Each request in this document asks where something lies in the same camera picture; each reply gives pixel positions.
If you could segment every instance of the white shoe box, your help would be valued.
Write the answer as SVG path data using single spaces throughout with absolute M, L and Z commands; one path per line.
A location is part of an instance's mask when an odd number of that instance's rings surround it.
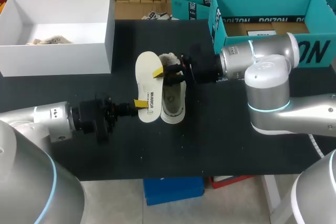
M 0 28 L 5 77 L 111 73 L 114 0 L 8 0 Z M 73 44 L 26 45 L 56 35 Z

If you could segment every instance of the red box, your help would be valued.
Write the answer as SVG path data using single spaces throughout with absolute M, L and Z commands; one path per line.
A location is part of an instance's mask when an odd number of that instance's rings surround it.
M 254 177 L 254 175 L 246 175 L 246 176 L 238 176 L 238 177 L 234 177 L 234 178 L 229 178 L 229 179 L 225 179 L 223 181 L 218 181 L 218 182 L 213 182 L 213 179 L 211 177 L 209 177 L 209 181 L 212 185 L 212 187 L 214 189 L 223 187 L 223 186 L 227 186 L 227 185 L 231 185 L 233 183 L 248 179 L 248 178 L 252 178 Z

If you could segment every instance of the sneaker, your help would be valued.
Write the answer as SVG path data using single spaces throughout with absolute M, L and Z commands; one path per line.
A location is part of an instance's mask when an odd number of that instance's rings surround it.
M 163 67 L 180 64 L 175 54 L 162 54 L 159 56 Z M 185 81 L 172 86 L 163 86 L 161 118 L 169 124 L 180 123 L 185 115 Z

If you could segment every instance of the black table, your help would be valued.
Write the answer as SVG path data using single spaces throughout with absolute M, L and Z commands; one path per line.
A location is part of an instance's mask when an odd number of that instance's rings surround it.
M 91 100 L 105 92 L 114 102 L 138 95 L 134 66 L 143 51 L 187 52 L 196 42 L 213 54 L 207 21 L 116 21 L 112 74 L 0 78 L 0 112 L 30 106 Z M 291 95 L 336 92 L 333 69 L 296 69 Z M 110 142 L 77 135 L 53 144 L 57 162 L 80 180 L 173 176 L 300 173 L 319 159 L 307 135 L 264 136 L 250 124 L 244 82 L 187 89 L 186 117 L 178 125 L 120 118 Z M 336 139 L 317 136 L 326 154 Z

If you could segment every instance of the shoe sole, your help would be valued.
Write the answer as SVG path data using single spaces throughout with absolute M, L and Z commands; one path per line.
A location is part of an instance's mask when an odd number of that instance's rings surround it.
M 159 118 L 162 110 L 163 77 L 153 78 L 153 72 L 162 67 L 161 60 L 153 52 L 143 52 L 135 63 L 135 78 L 139 100 L 147 101 L 148 108 L 138 111 L 139 119 L 151 123 Z

